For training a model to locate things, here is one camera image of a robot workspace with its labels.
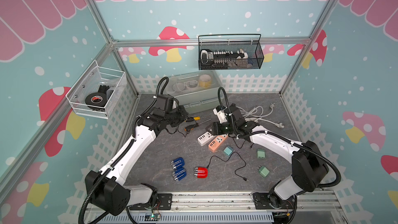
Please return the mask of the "teal charger adapter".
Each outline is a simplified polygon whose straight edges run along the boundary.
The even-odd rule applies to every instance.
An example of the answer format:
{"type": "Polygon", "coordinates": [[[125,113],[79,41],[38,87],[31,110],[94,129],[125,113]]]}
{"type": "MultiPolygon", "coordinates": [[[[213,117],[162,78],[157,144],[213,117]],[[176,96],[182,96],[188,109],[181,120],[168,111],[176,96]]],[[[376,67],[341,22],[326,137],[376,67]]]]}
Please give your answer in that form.
{"type": "Polygon", "coordinates": [[[232,147],[230,147],[230,146],[227,146],[224,150],[223,150],[223,153],[226,155],[226,156],[231,156],[232,155],[232,153],[234,152],[234,149],[232,148],[232,147]]]}

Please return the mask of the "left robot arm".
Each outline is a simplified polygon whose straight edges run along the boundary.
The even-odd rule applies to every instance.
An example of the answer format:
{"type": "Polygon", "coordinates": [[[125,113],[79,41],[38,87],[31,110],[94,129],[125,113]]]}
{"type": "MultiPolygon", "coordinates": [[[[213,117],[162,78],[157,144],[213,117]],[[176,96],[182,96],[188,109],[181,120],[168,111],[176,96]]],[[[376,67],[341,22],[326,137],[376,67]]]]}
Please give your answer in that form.
{"type": "Polygon", "coordinates": [[[154,100],[133,122],[132,135],[117,154],[99,171],[90,171],[85,178],[87,196],[78,215],[78,223],[85,222],[89,204],[102,210],[103,214],[93,220],[96,224],[105,216],[117,216],[127,207],[139,203],[155,204],[155,188],[140,184],[135,189],[125,188],[127,176],[145,149],[168,126],[177,127],[183,123],[188,113],[179,101],[164,94],[168,79],[158,84],[154,100]]]}

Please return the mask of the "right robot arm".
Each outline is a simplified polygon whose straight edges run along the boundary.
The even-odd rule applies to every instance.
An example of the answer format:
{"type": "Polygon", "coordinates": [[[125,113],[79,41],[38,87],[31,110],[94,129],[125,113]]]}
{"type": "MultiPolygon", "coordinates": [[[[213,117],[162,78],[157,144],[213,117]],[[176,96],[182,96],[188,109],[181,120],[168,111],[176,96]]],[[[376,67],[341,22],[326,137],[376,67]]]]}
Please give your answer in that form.
{"type": "Polygon", "coordinates": [[[274,185],[267,195],[272,208],[281,208],[291,197],[317,188],[334,187],[341,182],[337,166],[321,154],[314,142],[288,139],[255,121],[247,121],[240,109],[229,103],[223,87],[218,89],[217,95],[219,106],[214,114],[218,121],[212,123],[212,135],[227,134],[260,145],[291,164],[291,175],[274,185]]]}

